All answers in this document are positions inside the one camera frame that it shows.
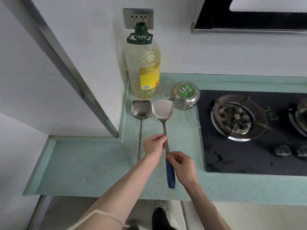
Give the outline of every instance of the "gas stove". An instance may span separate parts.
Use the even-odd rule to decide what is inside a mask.
[[[307,94],[200,92],[207,172],[307,176]]]

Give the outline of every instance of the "forearm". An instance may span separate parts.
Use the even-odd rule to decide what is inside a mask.
[[[100,209],[104,212],[114,214],[124,223],[155,167],[156,162],[153,162],[152,158],[144,156],[126,175],[107,190],[87,210],[82,218],[90,214],[93,210]],[[122,226],[112,218],[94,214],[77,229],[121,228]]]
[[[186,188],[205,230],[231,230],[199,184]]]

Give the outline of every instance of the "stove knob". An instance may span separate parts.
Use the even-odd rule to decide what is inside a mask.
[[[302,146],[296,149],[297,156],[306,157],[307,156],[307,146]]]
[[[278,156],[287,156],[291,154],[291,150],[286,145],[281,145],[277,148],[275,148],[275,154]]]

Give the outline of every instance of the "hand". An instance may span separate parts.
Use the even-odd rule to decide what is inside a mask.
[[[179,182],[185,187],[198,184],[193,159],[183,152],[170,152],[166,155],[168,161],[174,167]]]
[[[164,142],[167,136],[162,134],[153,135],[144,140],[145,155],[154,158],[159,163],[162,150],[165,149]]]

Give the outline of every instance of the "range hood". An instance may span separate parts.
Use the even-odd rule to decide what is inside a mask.
[[[233,0],[198,0],[191,32],[306,33],[307,12],[232,11]]]

